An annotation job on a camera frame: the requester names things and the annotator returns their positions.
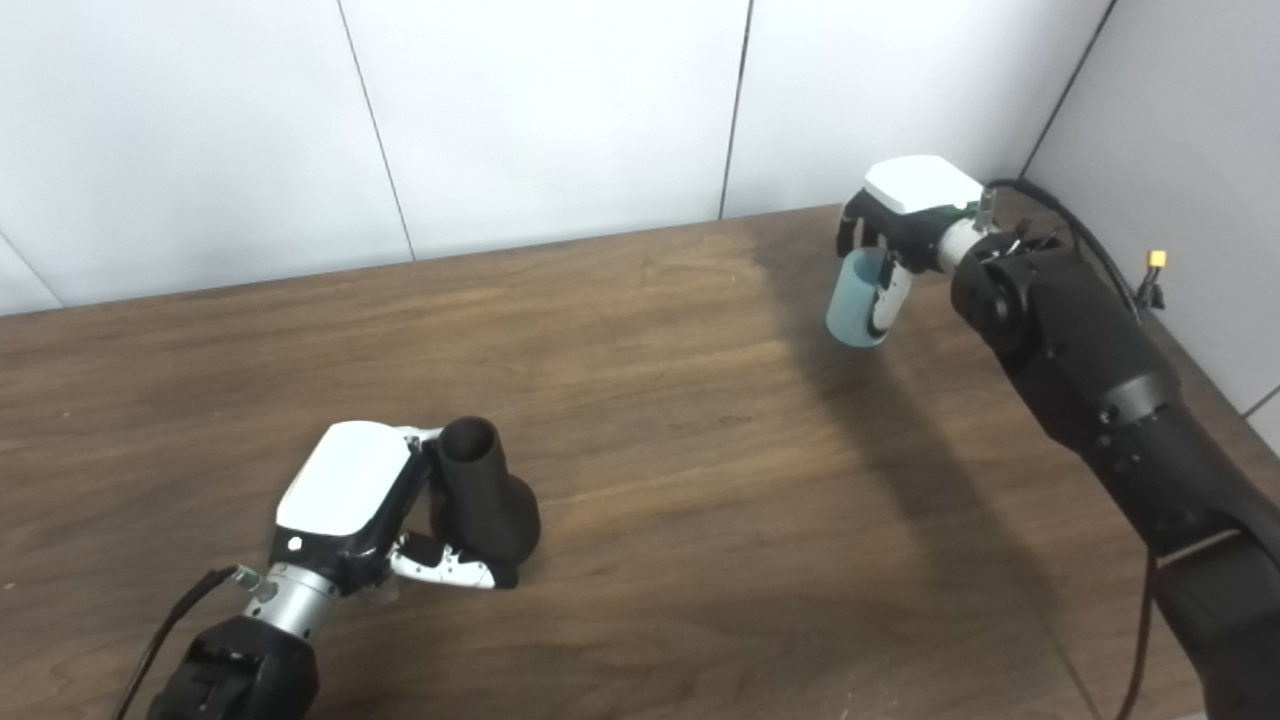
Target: black cup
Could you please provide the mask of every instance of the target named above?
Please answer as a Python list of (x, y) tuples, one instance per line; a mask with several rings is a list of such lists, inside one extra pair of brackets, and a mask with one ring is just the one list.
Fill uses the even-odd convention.
[(458, 418), (435, 447), (443, 480), (433, 509), (435, 537), (485, 562), (527, 560), (543, 532), (538, 498), (507, 471), (498, 428), (484, 418)]

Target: wood grain tabletop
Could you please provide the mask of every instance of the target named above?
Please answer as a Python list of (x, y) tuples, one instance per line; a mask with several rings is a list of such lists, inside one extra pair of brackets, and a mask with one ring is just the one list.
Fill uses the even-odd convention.
[[(265, 562), (330, 423), (468, 414), (541, 503), (521, 587), (344, 601), (311, 717), (1110, 717), (1139, 542), (941, 279), (882, 347), (829, 337), (835, 217), (0, 319), (0, 717), (105, 717), (191, 583)], [(243, 605), (223, 588), (179, 624), (131, 716)], [(1157, 623), (1135, 717), (1198, 705)]]

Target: black cable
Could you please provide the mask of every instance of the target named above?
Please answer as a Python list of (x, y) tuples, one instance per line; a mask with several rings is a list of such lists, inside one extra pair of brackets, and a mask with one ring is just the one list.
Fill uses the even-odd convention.
[(1138, 642), (1133, 651), (1133, 671), (1129, 674), (1129, 689), (1116, 712), (1116, 720), (1128, 720), (1133, 706), (1138, 702), (1142, 689), (1142, 676), (1147, 671), (1147, 646), (1151, 643), (1151, 614), (1156, 601), (1156, 553), (1147, 552), (1147, 571), (1142, 580), (1142, 605), (1138, 609)]
[(169, 615), (163, 623), (160, 623), (160, 626), (156, 628), (156, 633), (151, 635), (151, 642), (147, 643), (146, 650), (142, 651), (138, 666), (133, 669), (133, 675), (124, 685), (124, 691), (120, 693), (120, 701), (115, 705), (115, 711), (111, 712), (111, 720), (124, 720), (124, 714), (129, 711), (129, 703), (133, 702), (133, 696), (137, 694), (138, 685), (142, 684), (142, 678), (147, 675), (147, 670), (150, 670), (151, 664), (155, 662), (160, 646), (164, 644), (165, 638), (169, 637), (169, 630), (172, 630), (173, 626), (178, 624), (178, 620), (182, 620), (182, 616), (195, 607), (197, 602), (209, 594), (209, 591), (223, 584), (223, 580), (230, 578), (238, 569), (238, 565), (230, 565), (228, 568), (223, 568), (221, 570), (210, 570), (209, 573), (205, 573), (205, 577), (192, 585), (186, 594), (178, 598), (178, 602), (175, 602), (173, 609), (169, 610)]
[(993, 179), (987, 183), (987, 187), (991, 188), (1011, 187), (1018, 192), (1021, 192), (1027, 197), (1030, 197), (1032, 200), (1039, 202), (1044, 208), (1048, 208), (1050, 210), (1057, 213), (1062, 218), (1062, 220), (1066, 222), (1066, 225), (1071, 228), (1071, 232), (1080, 241), (1083, 241), (1084, 245), (1088, 246), (1089, 251), (1093, 252), (1093, 255), (1098, 259), (1098, 261), (1102, 263), (1102, 269), (1106, 270), (1107, 277), (1111, 279), (1111, 284), (1114, 284), (1116, 288), (1116, 293), (1120, 295), (1120, 302), (1123, 302), (1125, 310), (1128, 310), (1129, 314), (1133, 315), (1134, 322), (1142, 324), (1142, 313), (1138, 311), (1138, 302), (1134, 300), (1133, 291), (1129, 290), (1129, 283), (1125, 282), (1124, 274), (1120, 273), (1120, 268), (1116, 266), (1115, 260), (1112, 260), (1107, 250), (1102, 247), (1102, 243), (1098, 242), (1098, 238), (1094, 237), (1092, 232), (1089, 232), (1089, 228), (1084, 227), (1084, 223), (1082, 223), (1079, 218), (1076, 218), (1070, 210), (1068, 210), (1066, 206), (1062, 205), (1062, 202), (1053, 196), (1053, 193), (1051, 193), (1050, 191), (1044, 190), (1043, 187), (1033, 183), (1027, 178)]

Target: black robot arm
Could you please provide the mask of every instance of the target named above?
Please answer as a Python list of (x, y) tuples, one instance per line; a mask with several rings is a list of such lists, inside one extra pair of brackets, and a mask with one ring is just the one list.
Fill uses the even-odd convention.
[(1080, 456), (1160, 559), (1155, 597), (1210, 720), (1280, 716), (1280, 510), (1183, 402), (1176, 373), (1079, 252), (992, 234), (955, 310), (1044, 432)]
[[(430, 500), (433, 536), (402, 525)], [(470, 588), (512, 588), (538, 546), (529, 486), (507, 470), (498, 430), (483, 418), (442, 429), (337, 423), (276, 507), (270, 571), (227, 568), (174, 607), (125, 687), (123, 719), (169, 628), (218, 583), (252, 592), (244, 612), (200, 633), (152, 700), (150, 720), (301, 720), (320, 688), (312, 650), (339, 598), (393, 577)]]

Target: light blue cup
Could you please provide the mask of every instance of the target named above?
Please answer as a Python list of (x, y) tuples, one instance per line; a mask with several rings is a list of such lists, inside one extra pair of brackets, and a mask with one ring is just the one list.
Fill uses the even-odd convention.
[(840, 342), (854, 347), (874, 347), (884, 341), (883, 334), (870, 334), (877, 279), (883, 265), (883, 247), (859, 247), (845, 255), (836, 292), (827, 307), (827, 329)]

